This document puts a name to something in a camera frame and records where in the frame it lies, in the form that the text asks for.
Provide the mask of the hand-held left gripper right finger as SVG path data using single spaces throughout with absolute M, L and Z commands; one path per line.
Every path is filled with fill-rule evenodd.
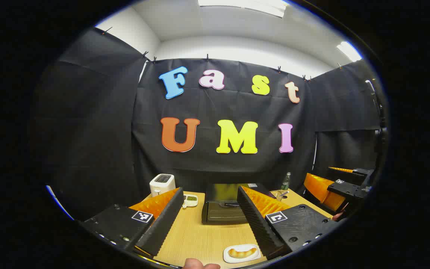
M 244 186 L 238 188 L 237 202 L 267 259 L 299 252 L 341 224 L 307 204 L 288 206 Z

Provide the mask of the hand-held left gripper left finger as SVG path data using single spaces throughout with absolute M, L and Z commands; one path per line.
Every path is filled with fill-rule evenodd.
M 114 204 L 79 224 L 116 249 L 154 257 L 183 203 L 184 190 L 176 188 L 130 207 Z

